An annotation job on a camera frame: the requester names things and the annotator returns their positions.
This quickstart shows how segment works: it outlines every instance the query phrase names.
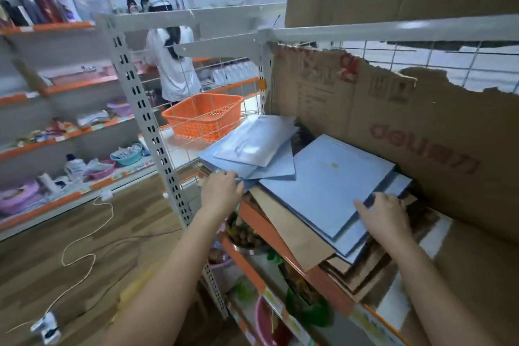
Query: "wall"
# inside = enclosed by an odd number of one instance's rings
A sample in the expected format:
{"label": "wall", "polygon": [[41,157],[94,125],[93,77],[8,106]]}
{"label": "wall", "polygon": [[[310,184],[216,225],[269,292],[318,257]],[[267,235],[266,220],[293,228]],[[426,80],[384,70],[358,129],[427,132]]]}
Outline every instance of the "wall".
{"label": "wall", "polygon": [[[81,0],[93,13],[108,13],[106,0]],[[126,0],[113,0],[119,8],[126,8]],[[285,0],[193,0],[195,8],[239,4],[273,3]],[[274,22],[264,22],[271,26]],[[276,27],[284,21],[279,18]],[[145,34],[129,34],[129,43],[135,50],[142,48]],[[11,36],[18,56],[41,75],[54,76],[70,71],[80,71],[81,66],[110,65],[104,39],[95,30],[42,32]],[[25,81],[11,63],[13,54],[5,41],[0,41],[0,96],[29,91]],[[0,107],[0,150],[11,145],[20,136],[48,126],[52,117],[74,120],[76,115],[106,107],[107,101],[121,96],[118,82],[89,86],[32,101]],[[135,121],[101,129],[94,133],[70,139],[57,145],[37,149],[21,156],[0,162],[0,189],[17,182],[34,178],[39,172],[51,176],[62,174],[65,155],[75,153],[84,159],[106,158],[118,146],[136,140],[139,128]]]}

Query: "perforated metal upright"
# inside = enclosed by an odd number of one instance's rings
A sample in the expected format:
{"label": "perforated metal upright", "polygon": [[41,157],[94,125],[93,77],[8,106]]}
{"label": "perforated metal upright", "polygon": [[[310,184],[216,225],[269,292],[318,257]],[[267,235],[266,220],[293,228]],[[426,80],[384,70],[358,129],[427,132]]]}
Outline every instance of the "perforated metal upright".
{"label": "perforated metal upright", "polygon": [[[131,49],[126,44],[125,33],[118,25],[119,18],[121,17],[116,15],[99,15],[96,18],[96,26],[107,40],[107,46],[113,66],[117,72],[117,77],[128,99],[128,103],[133,108],[135,120],[142,131],[157,170],[164,181],[173,212],[177,214],[182,226],[187,228],[195,214],[191,213],[187,197],[181,187],[181,181],[162,140],[159,125],[145,94],[138,69],[132,61]],[[207,262],[205,263],[202,276],[208,284],[211,297],[222,316],[227,317],[224,299]]]}

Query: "person in white shirt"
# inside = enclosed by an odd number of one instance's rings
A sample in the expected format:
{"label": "person in white shirt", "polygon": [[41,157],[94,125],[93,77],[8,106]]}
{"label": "person in white shirt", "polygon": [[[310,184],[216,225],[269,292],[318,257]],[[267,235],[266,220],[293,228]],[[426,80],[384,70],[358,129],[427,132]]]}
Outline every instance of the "person in white shirt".
{"label": "person in white shirt", "polygon": [[[149,0],[149,12],[171,11],[168,0]],[[146,37],[145,62],[156,65],[159,71],[161,93],[164,102],[176,104],[200,93],[202,86],[196,75],[191,58],[177,55],[173,44],[193,42],[191,28],[174,26],[151,29]]]}

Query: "wooden floor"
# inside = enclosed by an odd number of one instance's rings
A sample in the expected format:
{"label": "wooden floor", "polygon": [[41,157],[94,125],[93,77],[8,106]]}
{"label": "wooden floor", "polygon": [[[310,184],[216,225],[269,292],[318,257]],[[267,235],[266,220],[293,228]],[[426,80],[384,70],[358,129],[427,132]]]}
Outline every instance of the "wooden floor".
{"label": "wooden floor", "polygon": [[[60,345],[99,345],[121,290],[175,247],[182,228],[162,197],[163,188],[155,175],[116,193],[111,222],[68,249],[66,263],[91,252],[97,259],[87,280],[52,307],[62,331]],[[86,275],[92,257],[64,267],[62,251],[102,225],[110,214],[109,205],[89,202],[0,242],[1,345],[41,344],[39,337],[30,336],[30,324],[5,332],[41,317],[56,297]],[[221,328],[226,327],[239,338],[232,344],[247,344],[235,324]]]}

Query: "white stripe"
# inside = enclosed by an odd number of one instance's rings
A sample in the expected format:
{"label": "white stripe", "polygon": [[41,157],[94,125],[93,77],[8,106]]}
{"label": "white stripe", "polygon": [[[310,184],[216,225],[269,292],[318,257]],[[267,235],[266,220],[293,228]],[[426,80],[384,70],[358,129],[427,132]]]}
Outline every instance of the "white stripe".
{"label": "white stripe", "polygon": [[[438,254],[453,221],[452,218],[440,214],[439,212],[436,213],[440,216],[440,220],[420,242],[420,246],[430,258],[434,258]],[[391,287],[378,306],[377,313],[391,327],[399,331],[410,310],[411,302],[405,293],[402,276],[400,272],[398,272],[393,284],[391,284]]]}

